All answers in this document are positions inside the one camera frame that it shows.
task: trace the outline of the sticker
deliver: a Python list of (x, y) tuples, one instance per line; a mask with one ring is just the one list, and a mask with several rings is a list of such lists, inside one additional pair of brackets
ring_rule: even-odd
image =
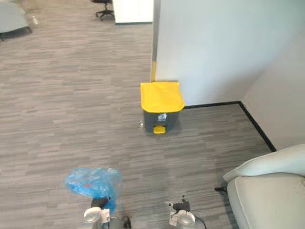
[(160, 114), (160, 115), (158, 116), (158, 122), (163, 122), (163, 121), (165, 121), (165, 120), (166, 120), (166, 117), (167, 117), (167, 114), (166, 114), (166, 113)]

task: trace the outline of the gray carpet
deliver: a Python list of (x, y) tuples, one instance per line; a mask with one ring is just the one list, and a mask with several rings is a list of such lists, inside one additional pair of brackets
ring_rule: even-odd
[(164, 202), (182, 194), (208, 229), (237, 228), (213, 188), (267, 145), (238, 105), (183, 110), (171, 133), (146, 134), (152, 25), (100, 22), (99, 9), (36, 11), (33, 34), (0, 43), (0, 228), (77, 228), (90, 200), (64, 189), (75, 167), (121, 170), (134, 228), (169, 228)]

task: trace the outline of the yellow lid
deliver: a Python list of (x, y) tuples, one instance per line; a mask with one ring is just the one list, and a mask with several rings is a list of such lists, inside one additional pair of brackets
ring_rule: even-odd
[(150, 113), (178, 112), (184, 108), (178, 82), (141, 83), (142, 109)]

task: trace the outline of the yellow edge strip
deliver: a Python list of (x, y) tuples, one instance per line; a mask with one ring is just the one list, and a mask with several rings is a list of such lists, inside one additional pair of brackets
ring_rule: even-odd
[(152, 62), (152, 75), (151, 75), (151, 82), (156, 81), (156, 69), (157, 69), (157, 61)]

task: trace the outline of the gray sofa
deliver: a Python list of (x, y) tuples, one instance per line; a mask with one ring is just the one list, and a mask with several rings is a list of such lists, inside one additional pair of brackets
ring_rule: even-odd
[(0, 1), (0, 39), (3, 40), (1, 34), (20, 28), (31, 29), (24, 17), (24, 11), (15, 3)]
[(305, 145), (251, 159), (224, 175), (240, 229), (305, 228)]

